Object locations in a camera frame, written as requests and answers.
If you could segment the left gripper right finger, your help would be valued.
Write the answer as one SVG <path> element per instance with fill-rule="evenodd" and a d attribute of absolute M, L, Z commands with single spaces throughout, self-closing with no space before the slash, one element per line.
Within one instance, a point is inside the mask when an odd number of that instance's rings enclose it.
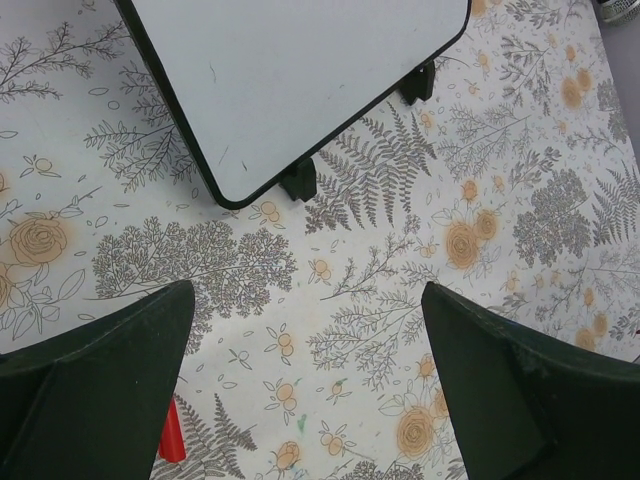
<path fill-rule="evenodd" d="M 469 478 L 638 478 L 638 364 L 554 339 L 434 282 L 421 305 Z"/>

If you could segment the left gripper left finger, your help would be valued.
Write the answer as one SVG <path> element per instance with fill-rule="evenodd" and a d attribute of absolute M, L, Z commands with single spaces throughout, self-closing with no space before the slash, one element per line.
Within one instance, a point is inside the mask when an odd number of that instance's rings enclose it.
<path fill-rule="evenodd" d="M 2 478 L 149 478 L 194 312 L 181 280 L 2 355 Z"/>

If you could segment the red marker cap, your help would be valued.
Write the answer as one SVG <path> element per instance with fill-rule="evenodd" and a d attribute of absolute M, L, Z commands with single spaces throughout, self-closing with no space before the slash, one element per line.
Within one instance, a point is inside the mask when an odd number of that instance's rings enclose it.
<path fill-rule="evenodd" d="M 158 455 L 169 463 L 180 463 L 186 459 L 186 450 L 179 412 L 174 398 L 171 399 L 162 430 Z"/>

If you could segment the small whiteboard black frame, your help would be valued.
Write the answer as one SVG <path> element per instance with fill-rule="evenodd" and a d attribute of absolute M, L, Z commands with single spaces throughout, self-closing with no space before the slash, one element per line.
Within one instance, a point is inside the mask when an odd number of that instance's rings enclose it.
<path fill-rule="evenodd" d="M 121 1 L 215 201 L 241 209 L 435 60 L 467 1 Z"/>

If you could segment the floral patterned table mat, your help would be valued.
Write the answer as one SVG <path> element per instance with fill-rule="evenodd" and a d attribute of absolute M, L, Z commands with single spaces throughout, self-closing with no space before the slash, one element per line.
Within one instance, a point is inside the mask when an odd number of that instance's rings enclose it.
<path fill-rule="evenodd" d="M 153 478 L 464 478 L 424 286 L 636 360 L 639 170 L 590 2 L 475 1 L 435 66 L 316 154 L 310 202 L 229 211 L 112 2 L 3 2 L 2 350 L 188 279 L 187 458 Z"/>

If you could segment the black microphone silver head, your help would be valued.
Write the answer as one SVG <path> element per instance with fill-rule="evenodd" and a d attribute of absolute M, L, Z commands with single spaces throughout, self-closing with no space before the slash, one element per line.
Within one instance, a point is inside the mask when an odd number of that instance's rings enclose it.
<path fill-rule="evenodd" d="M 639 16 L 640 0 L 598 0 L 597 4 L 606 25 L 622 25 Z"/>

